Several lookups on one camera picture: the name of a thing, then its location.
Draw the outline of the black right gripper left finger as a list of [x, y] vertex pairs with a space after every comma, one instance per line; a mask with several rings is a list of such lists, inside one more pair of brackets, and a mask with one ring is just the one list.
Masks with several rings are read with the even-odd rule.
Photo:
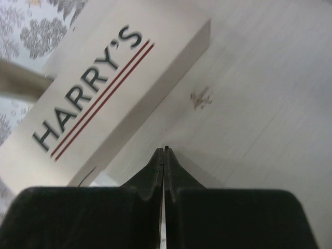
[[1, 224], [1, 248], [159, 248], [163, 157], [118, 187], [31, 187]]

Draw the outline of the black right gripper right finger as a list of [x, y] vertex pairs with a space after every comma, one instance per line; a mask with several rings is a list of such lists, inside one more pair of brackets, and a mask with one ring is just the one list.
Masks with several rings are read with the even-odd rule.
[[289, 191], [207, 188], [164, 150], [167, 248], [317, 248]]

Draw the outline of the grey Harry's razor box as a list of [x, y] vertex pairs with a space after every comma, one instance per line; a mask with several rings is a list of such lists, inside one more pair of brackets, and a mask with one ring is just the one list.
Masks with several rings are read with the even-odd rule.
[[210, 20], [99, 30], [1, 146], [1, 180], [89, 186], [210, 43]]

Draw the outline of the white two-tier shelf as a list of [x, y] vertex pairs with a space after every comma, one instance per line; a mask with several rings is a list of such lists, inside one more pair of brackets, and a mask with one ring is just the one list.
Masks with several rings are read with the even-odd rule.
[[331, 248], [330, 1], [88, 1], [39, 71], [1, 59], [1, 97], [31, 110], [99, 30], [203, 20], [207, 49], [98, 176], [121, 185], [166, 146], [205, 187], [291, 192]]

